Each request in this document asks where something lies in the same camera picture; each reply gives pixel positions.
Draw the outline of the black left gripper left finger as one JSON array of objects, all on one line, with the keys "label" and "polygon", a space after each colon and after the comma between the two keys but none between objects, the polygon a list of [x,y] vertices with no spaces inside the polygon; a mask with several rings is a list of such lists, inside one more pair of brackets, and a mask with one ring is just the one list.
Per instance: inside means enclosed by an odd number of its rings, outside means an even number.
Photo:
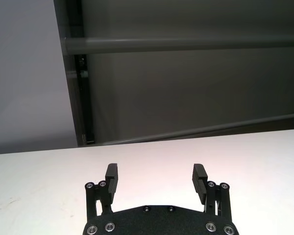
[{"label": "black left gripper left finger", "polygon": [[118,165],[111,163],[107,167],[105,179],[98,184],[85,184],[87,221],[97,217],[97,201],[100,201],[102,214],[112,214],[112,204],[118,184]]}]

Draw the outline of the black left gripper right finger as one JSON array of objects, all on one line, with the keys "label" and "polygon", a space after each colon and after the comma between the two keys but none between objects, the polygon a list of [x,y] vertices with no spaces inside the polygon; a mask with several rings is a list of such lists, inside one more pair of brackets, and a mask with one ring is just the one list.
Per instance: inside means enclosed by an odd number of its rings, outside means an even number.
[{"label": "black left gripper right finger", "polygon": [[232,222],[229,184],[217,185],[209,181],[202,164],[194,164],[192,181],[200,202],[204,206],[204,213],[221,216]]}]

